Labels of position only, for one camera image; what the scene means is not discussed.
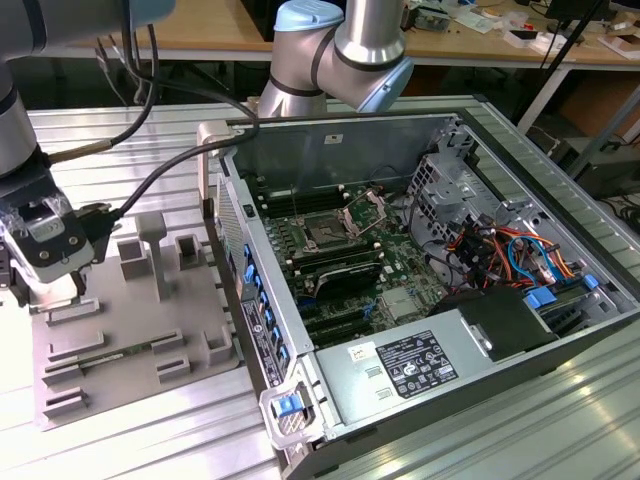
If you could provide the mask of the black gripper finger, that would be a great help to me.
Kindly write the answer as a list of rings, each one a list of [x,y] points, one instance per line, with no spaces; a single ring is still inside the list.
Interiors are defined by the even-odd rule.
[[[77,297],[82,297],[86,293],[87,273],[91,270],[91,268],[94,265],[98,265],[104,262],[105,256],[107,253],[108,244],[109,244],[108,235],[97,238],[95,241],[93,241],[91,243],[91,246],[93,248],[93,258],[91,259],[91,261],[70,274],[71,279],[73,280],[74,286],[76,287]]]
[[[0,243],[1,289],[10,292],[20,308],[30,304],[30,288],[18,269],[11,265],[12,255],[4,241]]]

